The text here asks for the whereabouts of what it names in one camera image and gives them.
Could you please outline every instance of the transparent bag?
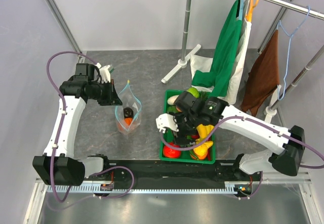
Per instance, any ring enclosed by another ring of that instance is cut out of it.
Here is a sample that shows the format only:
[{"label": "transparent bag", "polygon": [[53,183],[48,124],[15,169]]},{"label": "transparent bag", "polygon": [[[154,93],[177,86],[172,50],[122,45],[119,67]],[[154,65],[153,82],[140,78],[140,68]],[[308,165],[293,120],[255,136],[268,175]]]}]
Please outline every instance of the transparent bag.
[{"label": "transparent bag", "polygon": [[[115,116],[116,116],[116,124],[119,132],[128,135],[133,130],[135,130],[141,123],[142,116],[142,104],[141,102],[134,96],[131,88],[130,81],[127,81],[124,89],[118,94],[118,97],[122,101],[122,106],[116,106],[115,108]],[[130,124],[129,121],[126,121],[124,117],[124,109],[131,108],[134,112],[133,120]]]}]

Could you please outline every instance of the brown towel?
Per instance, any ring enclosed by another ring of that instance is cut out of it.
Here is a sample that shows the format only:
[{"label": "brown towel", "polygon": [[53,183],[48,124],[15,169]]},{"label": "brown towel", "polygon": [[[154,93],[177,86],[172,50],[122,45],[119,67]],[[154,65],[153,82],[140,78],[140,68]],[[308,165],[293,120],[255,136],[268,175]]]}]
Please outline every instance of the brown towel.
[{"label": "brown towel", "polygon": [[278,30],[276,30],[249,73],[247,88],[241,104],[242,111],[250,110],[251,114],[256,116],[259,107],[273,93],[279,83]]}]

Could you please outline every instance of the green cloth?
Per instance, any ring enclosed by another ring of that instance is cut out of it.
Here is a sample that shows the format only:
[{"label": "green cloth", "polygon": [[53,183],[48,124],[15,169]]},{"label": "green cloth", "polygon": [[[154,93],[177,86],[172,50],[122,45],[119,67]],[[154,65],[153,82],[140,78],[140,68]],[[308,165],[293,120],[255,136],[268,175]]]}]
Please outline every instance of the green cloth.
[{"label": "green cloth", "polygon": [[243,0],[236,0],[227,16],[218,38],[211,70],[197,70],[192,79],[193,86],[214,86],[210,97],[226,96],[242,27],[243,5]]}]

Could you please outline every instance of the gray floor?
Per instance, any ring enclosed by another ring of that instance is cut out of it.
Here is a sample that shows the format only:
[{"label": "gray floor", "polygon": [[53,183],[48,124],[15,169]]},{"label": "gray floor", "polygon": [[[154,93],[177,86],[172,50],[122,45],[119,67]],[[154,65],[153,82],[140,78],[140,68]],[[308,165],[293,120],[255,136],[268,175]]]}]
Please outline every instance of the gray floor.
[{"label": "gray floor", "polygon": [[[264,185],[251,200],[221,195],[131,194],[120,199],[88,199],[64,211],[45,208],[39,224],[308,224],[298,187]],[[88,194],[70,194],[63,208]]]},{"label": "gray floor", "polygon": [[[198,55],[212,57],[213,53],[214,50],[201,50]],[[133,93],[142,102],[143,117],[141,125],[132,134],[124,136],[117,131],[114,107],[101,107],[95,101],[88,101],[76,134],[75,158],[101,153],[110,159],[158,159],[160,136],[155,118],[163,113],[165,91],[188,89],[191,83],[190,66],[182,69],[168,84],[161,83],[161,79],[176,65],[180,51],[101,51],[88,52],[88,55],[102,65],[115,67],[112,78],[117,92],[130,80]],[[238,107],[244,96],[248,72],[257,56],[256,50],[248,50],[236,103]],[[259,118],[264,117],[263,109],[259,110]],[[272,123],[280,124],[278,117]],[[240,153],[264,149],[262,145],[231,131],[219,129],[215,135],[219,159],[234,159]]]}]

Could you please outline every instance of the robotic arm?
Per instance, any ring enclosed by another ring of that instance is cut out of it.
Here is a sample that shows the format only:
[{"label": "robotic arm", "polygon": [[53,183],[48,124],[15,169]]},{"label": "robotic arm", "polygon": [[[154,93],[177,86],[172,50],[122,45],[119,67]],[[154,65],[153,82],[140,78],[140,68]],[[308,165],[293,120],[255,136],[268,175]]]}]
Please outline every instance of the robotic arm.
[{"label": "robotic arm", "polygon": [[88,99],[97,100],[101,106],[122,105],[115,91],[113,79],[110,79],[112,71],[111,65],[101,67],[100,64],[77,64],[75,75],[60,86],[66,109],[63,111],[63,102],[60,99],[59,111],[50,141],[43,155],[35,156],[32,163],[45,184],[51,184],[50,161],[62,114],[65,116],[54,157],[55,185],[79,186],[85,177],[101,172],[108,164],[107,157],[101,155],[90,156],[81,161],[75,160],[74,140],[80,117]]},{"label": "robotic arm", "polygon": [[[161,132],[164,133],[167,128],[170,128],[178,136],[190,135],[200,124],[216,125],[220,119],[241,116],[243,120],[227,120],[220,127],[248,137],[262,144],[268,150],[238,155],[236,161],[239,162],[240,170],[247,174],[253,174],[258,171],[275,169],[289,176],[297,175],[304,147],[282,137],[282,135],[285,134],[304,142],[304,130],[302,128],[294,126],[288,129],[269,124],[241,112],[232,105],[229,106],[227,102],[218,98],[210,97],[203,101],[196,99],[188,92],[183,92],[176,99],[175,105],[182,111],[181,113],[162,114],[156,119],[157,127]],[[246,118],[252,118],[256,122],[276,129],[279,134],[273,133],[261,125],[244,120]]]}]

